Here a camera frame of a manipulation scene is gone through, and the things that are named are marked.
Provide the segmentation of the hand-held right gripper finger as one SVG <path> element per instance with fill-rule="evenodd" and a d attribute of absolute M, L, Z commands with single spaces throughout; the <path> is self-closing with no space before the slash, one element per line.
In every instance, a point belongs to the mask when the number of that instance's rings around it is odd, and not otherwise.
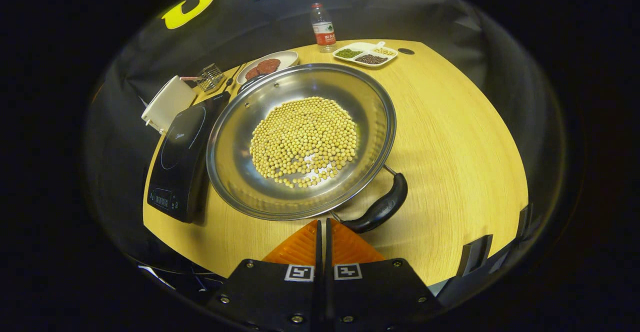
<path fill-rule="evenodd" d="M 425 332 L 442 304 L 403 258 L 334 263 L 332 220 L 327 219 L 325 330 Z"/>
<path fill-rule="evenodd" d="M 313 332 L 322 304 L 322 224 L 313 220 L 270 259 L 244 259 L 206 303 L 243 332 Z"/>

